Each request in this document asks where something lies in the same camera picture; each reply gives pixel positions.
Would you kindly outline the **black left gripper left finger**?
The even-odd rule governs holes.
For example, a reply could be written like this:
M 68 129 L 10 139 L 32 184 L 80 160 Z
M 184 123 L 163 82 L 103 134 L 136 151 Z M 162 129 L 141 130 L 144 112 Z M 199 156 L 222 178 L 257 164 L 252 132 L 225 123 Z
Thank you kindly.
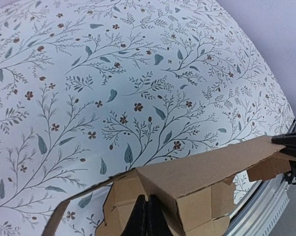
M 139 195 L 133 206 L 132 212 L 121 233 L 121 236 L 146 236 L 147 235 L 147 202 L 145 195 Z

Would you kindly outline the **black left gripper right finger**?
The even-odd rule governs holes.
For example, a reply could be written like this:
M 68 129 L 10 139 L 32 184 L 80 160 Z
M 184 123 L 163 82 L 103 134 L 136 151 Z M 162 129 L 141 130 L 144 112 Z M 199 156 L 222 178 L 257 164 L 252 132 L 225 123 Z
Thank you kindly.
M 156 195 L 148 197 L 148 236 L 173 236 Z

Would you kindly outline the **brown cardboard box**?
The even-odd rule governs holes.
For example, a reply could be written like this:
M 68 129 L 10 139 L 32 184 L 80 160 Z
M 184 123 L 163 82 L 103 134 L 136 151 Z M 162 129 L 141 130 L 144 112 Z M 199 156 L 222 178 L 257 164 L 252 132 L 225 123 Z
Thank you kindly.
M 133 168 L 93 185 L 74 199 L 109 185 L 98 236 L 120 236 L 139 195 L 156 195 L 174 236 L 221 236 L 234 209 L 233 179 L 246 171 L 250 181 L 269 180 L 289 172 L 296 150 L 260 136 L 227 147 Z

